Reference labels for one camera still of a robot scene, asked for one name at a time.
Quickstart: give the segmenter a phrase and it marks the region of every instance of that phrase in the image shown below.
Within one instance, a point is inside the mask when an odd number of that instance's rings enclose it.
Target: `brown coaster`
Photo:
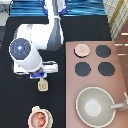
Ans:
[[[74,49],[74,53],[80,57],[86,57],[89,53],[90,53],[90,49],[86,44],[78,44],[75,49]]]
[[[74,49],[78,44],[86,44],[91,52],[85,58],[79,58],[74,54]],[[96,47],[106,45],[111,49],[111,55],[102,58],[96,54]],[[86,77],[76,74],[74,67],[79,62],[86,62],[91,67],[91,72]],[[102,62],[110,62],[115,67],[114,75],[103,76],[98,71],[98,66]],[[90,128],[78,116],[76,111],[76,99],[78,94],[87,87],[100,87],[106,90],[114,99],[115,103],[120,103],[126,98],[124,92],[126,87],[122,75],[119,58],[115,43],[113,41],[77,41],[66,43],[66,128]],[[128,111],[116,112],[113,122],[106,128],[128,128]]]

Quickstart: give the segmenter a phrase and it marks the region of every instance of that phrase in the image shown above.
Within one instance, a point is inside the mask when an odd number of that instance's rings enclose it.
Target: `black cable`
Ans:
[[[6,9],[5,4],[3,4],[3,2],[1,2],[1,1],[0,1],[0,3],[4,6],[4,9],[5,9],[4,11],[6,11],[8,13],[8,10]]]

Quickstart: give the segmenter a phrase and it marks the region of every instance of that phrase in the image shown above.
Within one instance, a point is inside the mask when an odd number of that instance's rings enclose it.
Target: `gray floor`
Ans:
[[[6,30],[5,26],[0,26],[0,48],[2,46],[2,42],[4,39],[5,30]]]

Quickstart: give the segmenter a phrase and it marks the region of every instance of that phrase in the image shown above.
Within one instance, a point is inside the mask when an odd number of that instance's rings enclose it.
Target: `mug handle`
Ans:
[[[35,106],[35,107],[32,108],[32,112],[34,112],[35,110],[38,110],[38,109],[40,109],[40,107],[39,106]]]

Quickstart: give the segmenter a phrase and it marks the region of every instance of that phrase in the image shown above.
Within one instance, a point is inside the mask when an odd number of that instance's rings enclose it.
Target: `black surface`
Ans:
[[[0,26],[0,43],[3,42],[5,30],[6,30],[5,26]]]
[[[87,76],[89,75],[90,71],[91,71],[91,68],[89,64],[86,62],[79,62],[75,65],[75,72],[79,76],[82,76],[82,77]]]
[[[48,23],[48,19],[10,17],[7,20],[4,43],[0,50],[0,128],[28,128],[28,117],[35,105],[52,113],[52,128],[66,128],[65,44],[56,52],[39,51],[44,61],[56,61],[59,65],[58,73],[48,74],[48,92],[39,92],[38,80],[18,79],[12,73],[13,61],[9,55],[9,45],[15,30],[22,23]],[[107,16],[62,17],[61,24],[64,42],[111,40]]]
[[[102,62],[98,66],[100,74],[103,76],[112,76],[115,73],[114,66],[109,62]]]
[[[96,54],[102,58],[106,58],[111,54],[111,49],[106,45],[99,45],[96,47]]]

